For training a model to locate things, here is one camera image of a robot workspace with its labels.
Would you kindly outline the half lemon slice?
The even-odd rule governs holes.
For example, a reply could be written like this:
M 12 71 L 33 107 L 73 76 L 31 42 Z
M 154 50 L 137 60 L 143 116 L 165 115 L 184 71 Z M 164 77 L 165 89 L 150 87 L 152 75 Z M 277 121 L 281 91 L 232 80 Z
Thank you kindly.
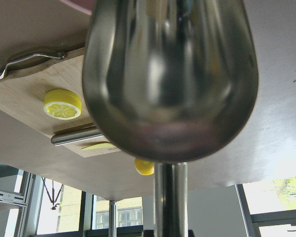
M 44 112 L 55 119 L 71 120 L 79 117 L 82 102 L 77 94 L 66 89 L 54 89 L 46 93 Z

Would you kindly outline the yellow lemon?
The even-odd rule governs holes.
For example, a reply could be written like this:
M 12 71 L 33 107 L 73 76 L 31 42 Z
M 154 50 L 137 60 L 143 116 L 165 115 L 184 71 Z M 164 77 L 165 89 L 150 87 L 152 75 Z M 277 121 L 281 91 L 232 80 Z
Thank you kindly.
M 134 166 L 136 171 L 144 176 L 154 174 L 154 162 L 135 158 Z

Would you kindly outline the steel ice scoop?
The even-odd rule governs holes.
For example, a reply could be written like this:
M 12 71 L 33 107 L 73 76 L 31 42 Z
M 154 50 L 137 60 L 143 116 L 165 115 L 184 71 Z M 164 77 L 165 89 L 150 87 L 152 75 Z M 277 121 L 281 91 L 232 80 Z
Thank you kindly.
M 114 145 L 155 163 L 155 236 L 188 235 L 187 163 L 237 136 L 258 84 L 243 1 L 96 2 L 84 100 Z

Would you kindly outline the wooden cutting board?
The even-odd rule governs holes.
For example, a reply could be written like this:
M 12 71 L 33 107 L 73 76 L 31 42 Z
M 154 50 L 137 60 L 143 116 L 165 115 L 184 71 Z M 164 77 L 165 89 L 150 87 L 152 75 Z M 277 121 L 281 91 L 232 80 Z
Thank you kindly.
M 83 99 L 81 73 L 84 48 L 69 51 L 64 60 L 48 60 L 39 65 L 10 71 L 0 79 L 0 110 L 48 138 L 59 133 L 96 127 L 82 104 L 81 115 L 71 120 L 48 116 L 44 98 L 53 89 L 66 89 Z

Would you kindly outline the yellow plastic knife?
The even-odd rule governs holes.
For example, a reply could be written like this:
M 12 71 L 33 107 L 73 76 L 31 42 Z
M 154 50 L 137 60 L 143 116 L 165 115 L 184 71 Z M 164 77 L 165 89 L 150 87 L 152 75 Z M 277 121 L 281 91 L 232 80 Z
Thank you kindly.
M 96 143 L 96 144 L 81 148 L 81 150 L 88 151 L 88 150 L 103 149 L 103 148 L 115 148 L 115 145 L 113 145 L 110 142 L 100 142 L 100 143 Z

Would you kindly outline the steel muddler rod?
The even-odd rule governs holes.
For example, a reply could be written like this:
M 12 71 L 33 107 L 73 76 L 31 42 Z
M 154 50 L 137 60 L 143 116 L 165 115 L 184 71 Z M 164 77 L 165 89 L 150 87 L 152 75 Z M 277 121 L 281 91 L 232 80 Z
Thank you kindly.
M 55 134 L 51 137 L 51 144 L 54 146 L 61 146 L 94 138 L 100 138 L 103 136 L 103 133 L 99 129 L 97 129 L 95 126 L 92 126 Z

